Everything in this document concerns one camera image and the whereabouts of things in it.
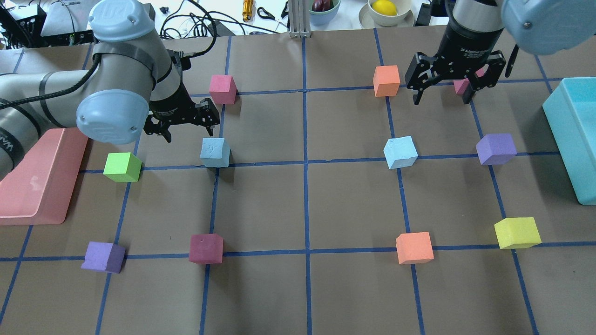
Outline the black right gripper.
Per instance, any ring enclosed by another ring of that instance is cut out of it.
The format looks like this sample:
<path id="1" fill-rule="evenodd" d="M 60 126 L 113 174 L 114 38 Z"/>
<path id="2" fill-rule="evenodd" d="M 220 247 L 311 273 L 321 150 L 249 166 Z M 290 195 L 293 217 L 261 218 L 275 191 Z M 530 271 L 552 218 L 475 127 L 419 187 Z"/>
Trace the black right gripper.
<path id="1" fill-rule="evenodd" d="M 463 26 L 447 26 L 439 49 L 434 56 L 417 52 L 405 74 L 405 84 L 412 90 L 413 104 L 418 105 L 423 92 L 447 79 L 469 79 L 462 102 L 470 104 L 475 92 L 494 87 L 504 68 L 502 51 L 494 51 L 502 29 L 493 32 L 473 32 Z M 485 68 L 478 77 L 475 72 Z"/>

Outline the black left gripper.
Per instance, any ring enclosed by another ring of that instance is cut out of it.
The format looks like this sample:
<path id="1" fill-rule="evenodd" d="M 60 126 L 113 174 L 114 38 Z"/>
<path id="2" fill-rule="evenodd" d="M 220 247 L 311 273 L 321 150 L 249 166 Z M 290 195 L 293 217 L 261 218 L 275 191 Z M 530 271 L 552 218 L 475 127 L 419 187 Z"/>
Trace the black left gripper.
<path id="1" fill-rule="evenodd" d="M 151 113 L 143 131 L 147 135 L 162 136 L 167 143 L 172 142 L 170 126 L 192 124 L 206 128 L 209 136 L 214 136 L 214 127 L 221 123 L 219 110 L 210 98 L 196 103 L 190 97 L 170 97 L 149 102 L 149 108 Z"/>

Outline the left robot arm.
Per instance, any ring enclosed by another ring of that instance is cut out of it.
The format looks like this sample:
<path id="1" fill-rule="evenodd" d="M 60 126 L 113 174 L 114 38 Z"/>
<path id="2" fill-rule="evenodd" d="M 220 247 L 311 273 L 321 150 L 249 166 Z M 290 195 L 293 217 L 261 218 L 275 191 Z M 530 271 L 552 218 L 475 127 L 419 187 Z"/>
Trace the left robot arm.
<path id="1" fill-rule="evenodd" d="M 2 177 L 53 128 L 76 127 L 95 141 L 120 145 L 142 133 L 171 142 L 169 127 L 181 124 L 213 136 L 221 123 L 213 101 L 194 102 L 183 83 L 196 54 L 168 50 L 143 4 L 102 0 L 89 23 L 98 40 L 89 70 L 2 75 Z"/>

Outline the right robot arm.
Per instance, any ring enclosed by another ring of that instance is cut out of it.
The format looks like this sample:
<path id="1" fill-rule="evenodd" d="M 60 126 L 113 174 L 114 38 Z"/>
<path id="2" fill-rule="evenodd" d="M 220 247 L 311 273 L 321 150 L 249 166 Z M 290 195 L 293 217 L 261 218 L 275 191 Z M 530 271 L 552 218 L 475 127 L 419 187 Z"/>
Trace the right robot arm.
<path id="1" fill-rule="evenodd" d="M 593 0 L 456 0 L 437 53 L 417 52 L 405 74 L 420 103 L 428 87 L 444 80 L 467 79 L 464 104 L 501 74 L 509 76 L 523 50 L 551 55 L 571 49 L 595 34 Z"/>

